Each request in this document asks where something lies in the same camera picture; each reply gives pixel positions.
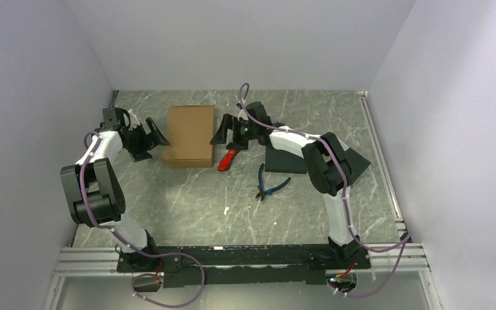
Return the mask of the brown cardboard express box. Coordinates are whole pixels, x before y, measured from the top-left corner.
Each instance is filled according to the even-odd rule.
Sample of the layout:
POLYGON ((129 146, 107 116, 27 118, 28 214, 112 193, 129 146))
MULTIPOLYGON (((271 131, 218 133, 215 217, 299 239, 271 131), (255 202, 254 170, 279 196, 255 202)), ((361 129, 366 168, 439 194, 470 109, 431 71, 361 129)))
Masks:
POLYGON ((184 105, 169 108, 161 161, 171 168, 211 168, 213 166, 214 106, 184 105))

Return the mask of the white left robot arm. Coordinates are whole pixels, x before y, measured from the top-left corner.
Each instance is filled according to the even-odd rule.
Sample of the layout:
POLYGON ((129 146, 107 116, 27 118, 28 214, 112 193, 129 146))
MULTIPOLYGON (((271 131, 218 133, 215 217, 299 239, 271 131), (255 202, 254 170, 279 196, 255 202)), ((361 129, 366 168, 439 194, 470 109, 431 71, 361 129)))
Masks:
POLYGON ((125 150, 134 162, 150 160, 150 150, 170 143, 151 117, 141 122, 131 110, 106 108, 99 127, 85 135, 86 151, 60 170, 71 218, 76 224, 107 232, 119 244, 119 258, 133 269, 151 271, 160 254, 149 232, 127 213, 113 163, 125 150))

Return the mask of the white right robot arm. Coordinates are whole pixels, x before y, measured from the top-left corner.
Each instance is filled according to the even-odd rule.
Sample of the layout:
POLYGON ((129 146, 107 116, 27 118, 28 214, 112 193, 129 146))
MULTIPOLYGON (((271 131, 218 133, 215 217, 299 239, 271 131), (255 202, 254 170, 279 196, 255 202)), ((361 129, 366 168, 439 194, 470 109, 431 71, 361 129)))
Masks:
POLYGON ((260 102, 237 104, 242 117, 224 114, 212 145, 225 144, 228 150, 246 150, 251 140, 271 149, 302 158, 313 187, 322 194, 329 220, 330 259, 345 268, 355 259, 360 240, 353 225, 350 186, 351 167, 347 152, 336 136, 307 134, 282 123, 273 123, 260 102))

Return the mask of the red utility knife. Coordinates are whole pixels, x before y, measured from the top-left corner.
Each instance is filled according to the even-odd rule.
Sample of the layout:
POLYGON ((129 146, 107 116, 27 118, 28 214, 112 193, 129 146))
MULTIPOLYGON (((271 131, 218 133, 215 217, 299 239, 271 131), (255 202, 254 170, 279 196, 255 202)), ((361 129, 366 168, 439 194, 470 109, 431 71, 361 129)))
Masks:
POLYGON ((232 162, 235 157, 238 155, 239 150, 228 150, 225 156, 221 159, 218 164, 218 171, 225 172, 231 168, 232 162))

